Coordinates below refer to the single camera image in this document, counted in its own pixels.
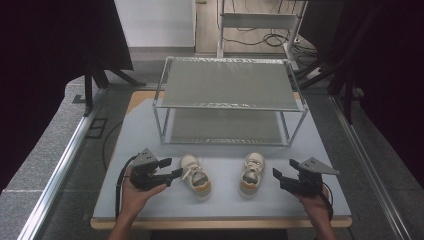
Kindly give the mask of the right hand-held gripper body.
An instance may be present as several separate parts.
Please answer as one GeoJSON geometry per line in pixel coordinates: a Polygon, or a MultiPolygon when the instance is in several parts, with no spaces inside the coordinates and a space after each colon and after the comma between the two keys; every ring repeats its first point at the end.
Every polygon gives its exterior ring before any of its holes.
{"type": "Polygon", "coordinates": [[[291,180],[287,191],[301,196],[317,196],[322,192],[322,175],[339,175],[338,170],[324,164],[323,162],[309,158],[300,163],[298,179],[291,180]]]}

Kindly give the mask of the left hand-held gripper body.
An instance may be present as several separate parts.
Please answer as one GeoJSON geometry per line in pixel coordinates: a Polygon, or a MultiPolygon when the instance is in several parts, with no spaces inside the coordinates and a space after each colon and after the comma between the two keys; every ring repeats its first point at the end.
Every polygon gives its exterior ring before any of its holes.
{"type": "Polygon", "coordinates": [[[148,148],[145,148],[131,163],[131,183],[142,191],[148,191],[156,186],[166,184],[168,174],[155,174],[156,169],[160,168],[159,161],[148,148]]]}

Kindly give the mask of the small beige children's shoe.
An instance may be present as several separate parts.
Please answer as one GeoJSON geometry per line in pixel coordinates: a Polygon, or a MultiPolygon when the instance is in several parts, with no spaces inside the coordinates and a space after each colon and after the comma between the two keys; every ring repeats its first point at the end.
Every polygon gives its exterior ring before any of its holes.
{"type": "Polygon", "coordinates": [[[251,198],[258,192],[264,169],[265,159],[262,154],[252,152],[245,157],[239,181],[239,191],[243,197],[251,198]]]}
{"type": "Polygon", "coordinates": [[[180,159],[179,165],[182,169],[181,180],[198,200],[207,200],[212,193],[212,184],[200,161],[195,156],[186,154],[180,159]]]}

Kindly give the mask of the grey two-tier shoe rack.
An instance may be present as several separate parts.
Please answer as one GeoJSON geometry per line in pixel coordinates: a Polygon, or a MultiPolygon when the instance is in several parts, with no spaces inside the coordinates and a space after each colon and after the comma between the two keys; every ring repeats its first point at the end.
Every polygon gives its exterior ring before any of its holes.
{"type": "Polygon", "coordinates": [[[153,111],[163,144],[286,147],[308,107],[286,59],[169,57],[153,111]]]}

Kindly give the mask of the person's right hand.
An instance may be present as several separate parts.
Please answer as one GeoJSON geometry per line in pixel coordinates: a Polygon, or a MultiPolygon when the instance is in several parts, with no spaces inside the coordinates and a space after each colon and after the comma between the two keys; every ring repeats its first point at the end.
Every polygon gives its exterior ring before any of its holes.
{"type": "Polygon", "coordinates": [[[326,204],[326,200],[329,197],[329,191],[327,188],[323,188],[322,195],[324,198],[320,195],[314,197],[297,195],[299,202],[303,205],[304,211],[311,221],[330,221],[329,210],[326,204]]]}

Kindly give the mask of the person's left hand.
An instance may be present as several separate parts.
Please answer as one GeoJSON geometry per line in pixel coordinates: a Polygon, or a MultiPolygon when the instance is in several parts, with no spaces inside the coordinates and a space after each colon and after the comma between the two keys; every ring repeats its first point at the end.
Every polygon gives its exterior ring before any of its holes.
{"type": "Polygon", "coordinates": [[[166,184],[156,186],[148,191],[137,189],[130,181],[132,167],[128,167],[122,182],[122,202],[118,219],[134,220],[147,201],[167,188],[166,184]]]}

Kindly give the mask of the light grey table mat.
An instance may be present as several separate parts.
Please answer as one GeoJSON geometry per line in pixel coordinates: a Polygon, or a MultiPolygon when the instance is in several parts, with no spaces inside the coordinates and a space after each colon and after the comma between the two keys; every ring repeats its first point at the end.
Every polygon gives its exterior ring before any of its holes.
{"type": "Polygon", "coordinates": [[[115,218],[115,187],[121,169],[128,159],[149,148],[158,158],[171,157],[172,164],[160,169],[168,173],[179,166],[185,154],[196,156],[212,182],[211,197],[198,200],[187,184],[176,179],[171,186],[148,201],[142,218],[230,218],[230,217],[303,217],[298,199],[279,186],[272,170],[289,178],[298,172],[289,165],[294,159],[303,162],[311,157],[329,164],[330,160],[315,126],[308,114],[288,147],[250,145],[177,145],[159,140],[152,101],[146,99],[126,114],[113,158],[106,173],[93,217],[97,220],[115,218]],[[265,157],[265,172],[257,194],[244,198],[239,193],[239,177],[245,156],[258,152],[265,157]]]}

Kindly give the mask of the black floor socket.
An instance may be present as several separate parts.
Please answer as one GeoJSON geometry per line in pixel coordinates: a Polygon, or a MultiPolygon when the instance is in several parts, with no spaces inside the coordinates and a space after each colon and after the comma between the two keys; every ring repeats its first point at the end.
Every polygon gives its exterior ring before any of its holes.
{"type": "Polygon", "coordinates": [[[106,129],[107,118],[94,118],[86,134],[87,139],[101,139],[106,129]]]}

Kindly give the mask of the black tripod stand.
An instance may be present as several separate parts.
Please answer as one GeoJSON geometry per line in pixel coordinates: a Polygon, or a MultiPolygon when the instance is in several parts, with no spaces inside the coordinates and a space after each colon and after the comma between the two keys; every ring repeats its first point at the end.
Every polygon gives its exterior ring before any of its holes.
{"type": "MultiPolygon", "coordinates": [[[[124,81],[135,85],[135,86],[146,86],[146,83],[137,81],[122,70],[118,70],[111,66],[106,66],[106,69],[123,79],[124,81]]],[[[90,115],[94,109],[93,100],[93,86],[92,82],[95,82],[98,88],[106,89],[109,85],[109,80],[106,77],[105,70],[97,65],[95,62],[91,62],[87,65],[84,75],[84,86],[85,86],[85,112],[84,116],[90,115]]]]}
{"type": "Polygon", "coordinates": [[[332,67],[324,70],[317,76],[303,82],[299,85],[300,89],[306,89],[319,81],[333,75],[333,79],[327,87],[327,92],[331,96],[337,95],[341,90],[344,90],[342,96],[342,111],[345,119],[349,124],[352,123],[351,108],[353,96],[353,79],[351,77],[352,71],[350,69],[350,63],[354,56],[353,50],[348,50],[344,56],[332,67]]]}

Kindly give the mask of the black curtain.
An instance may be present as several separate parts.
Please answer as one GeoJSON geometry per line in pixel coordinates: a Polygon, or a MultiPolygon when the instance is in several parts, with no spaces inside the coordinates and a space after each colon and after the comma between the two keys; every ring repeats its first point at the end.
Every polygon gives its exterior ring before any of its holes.
{"type": "Polygon", "coordinates": [[[0,0],[0,193],[91,69],[130,70],[115,0],[0,0]]]}
{"type": "Polygon", "coordinates": [[[371,8],[376,15],[350,67],[361,107],[424,188],[424,0],[309,0],[300,35],[346,55],[371,8]]]}

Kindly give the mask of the white board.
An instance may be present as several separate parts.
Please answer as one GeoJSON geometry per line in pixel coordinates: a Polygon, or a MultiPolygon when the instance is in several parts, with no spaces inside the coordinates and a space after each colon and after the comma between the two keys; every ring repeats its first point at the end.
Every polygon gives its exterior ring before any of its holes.
{"type": "Polygon", "coordinates": [[[195,46],[194,0],[114,0],[129,47],[195,46]]]}

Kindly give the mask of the white metal stand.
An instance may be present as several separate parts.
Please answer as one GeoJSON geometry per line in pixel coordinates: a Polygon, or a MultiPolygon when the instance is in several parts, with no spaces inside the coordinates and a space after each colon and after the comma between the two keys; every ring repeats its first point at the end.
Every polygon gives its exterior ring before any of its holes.
{"type": "Polygon", "coordinates": [[[297,37],[305,13],[307,1],[302,1],[297,13],[294,14],[266,14],[266,13],[226,13],[225,0],[218,0],[218,43],[217,57],[224,56],[225,28],[257,28],[257,29],[285,29],[289,31],[288,40],[283,44],[286,58],[293,70],[298,70],[298,64],[293,54],[294,40],[297,37]]]}

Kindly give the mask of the aluminium rail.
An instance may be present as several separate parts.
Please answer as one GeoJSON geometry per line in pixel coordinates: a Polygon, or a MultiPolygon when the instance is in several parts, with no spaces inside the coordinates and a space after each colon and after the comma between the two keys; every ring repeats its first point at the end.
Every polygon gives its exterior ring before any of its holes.
{"type": "Polygon", "coordinates": [[[71,168],[75,156],[82,145],[83,139],[89,131],[89,126],[94,119],[94,115],[98,112],[99,105],[102,103],[105,96],[105,90],[97,90],[94,94],[94,107],[91,113],[81,113],[79,115],[78,124],[72,131],[66,147],[63,149],[58,161],[54,164],[54,169],[49,175],[43,189],[24,190],[24,193],[38,193],[39,198],[34,204],[31,213],[26,219],[25,225],[22,227],[20,234],[16,240],[34,240],[38,235],[45,219],[48,216],[57,194],[60,191],[61,185],[66,178],[66,175],[71,168]]]}
{"type": "Polygon", "coordinates": [[[368,182],[376,195],[377,201],[396,237],[397,240],[412,240],[411,235],[403,221],[403,218],[394,204],[385,184],[381,180],[377,170],[375,169],[370,156],[368,155],[364,145],[362,144],[354,126],[347,120],[343,113],[342,104],[335,96],[329,97],[330,102],[335,108],[341,125],[352,145],[358,161],[366,175],[368,182]]]}

